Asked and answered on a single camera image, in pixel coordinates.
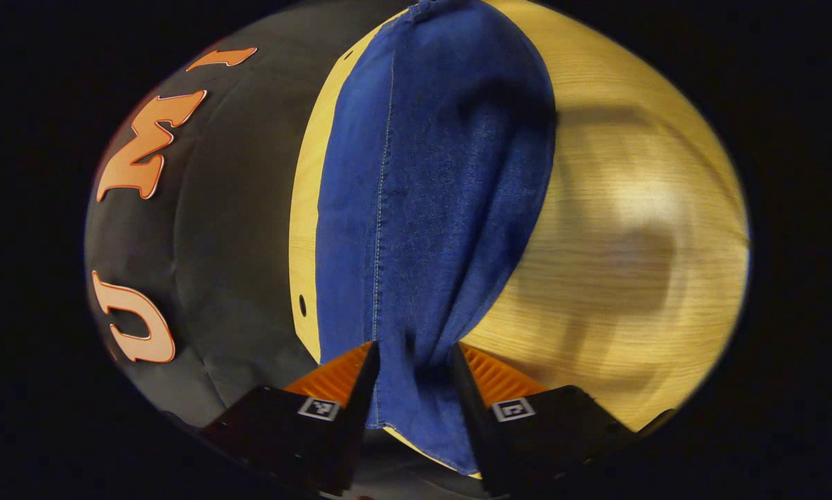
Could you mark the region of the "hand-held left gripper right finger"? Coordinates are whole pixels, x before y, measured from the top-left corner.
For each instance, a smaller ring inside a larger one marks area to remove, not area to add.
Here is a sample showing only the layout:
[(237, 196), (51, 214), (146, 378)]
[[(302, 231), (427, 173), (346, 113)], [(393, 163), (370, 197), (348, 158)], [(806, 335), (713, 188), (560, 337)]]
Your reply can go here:
[(493, 499), (538, 499), (614, 458), (667, 423), (633, 431), (580, 387), (549, 388), (468, 344), (451, 370), (483, 488)]

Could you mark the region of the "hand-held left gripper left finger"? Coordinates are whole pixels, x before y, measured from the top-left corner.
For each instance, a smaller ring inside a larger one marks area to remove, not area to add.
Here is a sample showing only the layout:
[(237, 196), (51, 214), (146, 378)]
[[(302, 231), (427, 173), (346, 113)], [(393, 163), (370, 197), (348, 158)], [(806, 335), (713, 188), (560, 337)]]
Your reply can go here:
[(285, 388), (250, 390), (200, 436), (287, 488), (342, 496), (353, 483), (379, 369), (378, 346), (366, 342)]

